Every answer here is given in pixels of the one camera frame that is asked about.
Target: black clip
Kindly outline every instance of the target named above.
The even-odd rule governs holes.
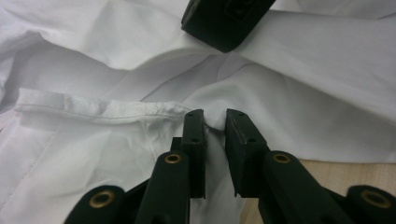
[[[222,52],[238,47],[275,0],[190,0],[181,29]]]
[[[323,188],[299,160],[271,151],[247,114],[227,110],[226,152],[235,194],[259,198],[264,223],[396,223],[396,198],[370,186],[346,197]]]

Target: clamp jaw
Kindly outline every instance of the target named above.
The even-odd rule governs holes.
[[[271,151],[247,114],[228,109],[225,135],[235,195],[259,198],[264,223],[396,223],[394,196],[370,186],[351,187],[346,197],[323,188],[297,158]],[[115,186],[91,190],[65,223],[188,224],[190,198],[205,197],[205,152],[204,111],[194,110],[151,179],[128,192]]]
[[[238,47],[275,0],[190,0],[181,29],[221,52]]]

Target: wooden surface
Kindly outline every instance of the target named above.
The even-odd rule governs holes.
[[[346,195],[353,185],[371,185],[396,195],[396,164],[350,164],[301,161],[311,175],[327,189]],[[257,199],[248,199],[241,224],[262,223]]]

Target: wrinkled cloth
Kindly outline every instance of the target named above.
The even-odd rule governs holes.
[[[206,200],[191,223],[238,223],[227,108],[273,150],[396,162],[396,4],[276,1],[221,54],[180,30],[188,1],[0,2],[0,223],[63,223],[101,185],[149,178],[205,111]]]

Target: stitched seam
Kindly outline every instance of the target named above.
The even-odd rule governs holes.
[[[26,176],[28,176],[30,173],[32,173],[32,171],[35,169],[35,166],[38,164],[38,162],[41,160],[41,158],[44,155],[44,152],[48,149],[48,147],[50,146],[50,143],[52,143],[52,140],[54,139],[56,133],[58,133],[59,131],[59,127],[60,127],[60,122],[58,123],[58,126],[56,127],[55,132],[52,134],[52,136],[50,137],[48,143],[42,148],[42,150],[40,151],[39,155],[36,157],[35,161],[32,162],[32,164],[29,166],[29,168],[26,171],[26,174],[19,180],[19,183],[17,185],[17,187],[12,191],[11,194],[9,194],[7,200],[4,202],[4,204],[0,207],[0,216],[3,215],[4,211],[7,208],[7,205],[9,204],[9,202],[11,201],[11,199],[14,197],[15,192],[18,191],[18,189],[21,187],[23,180],[26,178]]]
[[[24,104],[19,104],[22,106],[31,106],[31,107],[42,107],[42,108],[47,108],[47,109],[51,109],[51,110],[55,110],[58,111],[60,113],[64,113],[64,114],[71,114],[71,115],[77,115],[77,116],[82,116],[82,117],[86,117],[86,118],[97,118],[97,119],[132,119],[132,118],[138,118],[138,117],[144,117],[144,116],[148,116],[148,117],[164,117],[164,118],[179,118],[180,116],[172,116],[172,115],[134,115],[134,116],[126,116],[126,117],[122,117],[122,118],[116,118],[116,117],[101,117],[101,116],[94,116],[94,115],[86,115],[86,114],[82,114],[82,113],[78,113],[78,112],[70,112],[70,111],[63,111],[60,108],[54,108],[51,106],[44,106],[44,105],[24,105]]]
[[[41,97],[49,97],[49,98],[54,98],[54,97],[59,98],[57,95],[50,95],[50,94],[38,93],[38,92],[31,92],[31,93],[29,93],[29,95],[39,96],[39,97],[41,96]],[[106,103],[82,103],[82,102],[78,102],[78,99],[76,99],[74,97],[70,97],[68,95],[62,95],[62,97],[65,99],[66,102],[68,102],[70,104],[76,104],[76,105],[100,105],[100,106],[106,105],[109,107],[121,107],[121,108],[126,107],[126,108],[128,108],[128,107],[135,107],[136,105],[146,105],[147,104],[147,103],[136,102],[136,104],[133,104],[133,105],[117,105],[117,106],[115,106],[115,105],[108,105]],[[180,108],[189,109],[187,106],[183,106],[183,105],[176,105],[176,106],[178,106]]]

